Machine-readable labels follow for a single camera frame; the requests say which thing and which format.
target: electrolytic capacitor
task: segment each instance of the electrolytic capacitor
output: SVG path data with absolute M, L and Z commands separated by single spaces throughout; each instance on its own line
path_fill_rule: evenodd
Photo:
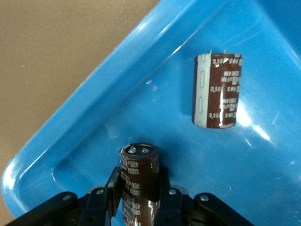
M 132 144 L 119 154 L 124 223 L 153 226 L 159 201 L 159 150 L 149 144 Z
M 230 128 L 235 125 L 241 54 L 197 56 L 193 122 L 201 127 Z

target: tan table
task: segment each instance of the tan table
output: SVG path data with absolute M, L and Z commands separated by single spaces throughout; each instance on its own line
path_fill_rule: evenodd
M 0 1 L 1 171 L 157 2 Z

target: brown capacitor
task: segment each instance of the brown capacitor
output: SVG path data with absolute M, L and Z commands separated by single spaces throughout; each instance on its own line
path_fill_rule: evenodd
M 195 124 L 220 129 L 235 125 L 242 61 L 241 54 L 197 56 Z
M 159 201 L 159 150 L 149 144 L 132 144 L 119 154 L 124 223 L 153 226 Z

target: metal screw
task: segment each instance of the metal screw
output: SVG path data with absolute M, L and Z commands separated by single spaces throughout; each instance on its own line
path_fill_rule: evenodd
M 204 194 L 200 196 L 200 199 L 201 199 L 203 202 L 209 201 L 208 196 L 207 196 L 207 195 L 204 195 Z
M 135 147 L 131 147 L 131 149 L 130 150 L 128 150 L 128 152 L 130 153 L 130 154 L 134 154 L 134 153 L 136 153 L 136 148 Z
M 174 194 L 177 194 L 177 191 L 174 190 L 174 189 L 170 189 L 170 190 L 168 191 L 168 193 L 171 194 L 171 195 L 174 195 Z
M 146 154 L 146 153 L 150 152 L 150 150 L 148 148 L 144 147 L 141 152 L 143 154 Z
M 66 200 L 69 200 L 72 198 L 72 195 L 71 194 L 67 194 L 63 197 L 63 201 L 66 201 Z
M 102 194 L 103 193 L 103 189 L 99 189 L 96 191 L 96 194 Z

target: blue plastic tray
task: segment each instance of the blue plastic tray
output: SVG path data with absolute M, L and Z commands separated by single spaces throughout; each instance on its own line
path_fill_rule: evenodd
M 301 225 L 300 11 L 293 0 L 161 1 L 8 164 L 12 214 L 84 195 L 122 146 L 147 142 L 191 196 L 213 193 L 257 226 Z M 211 49 L 244 55 L 231 129 L 191 121 L 194 57 Z

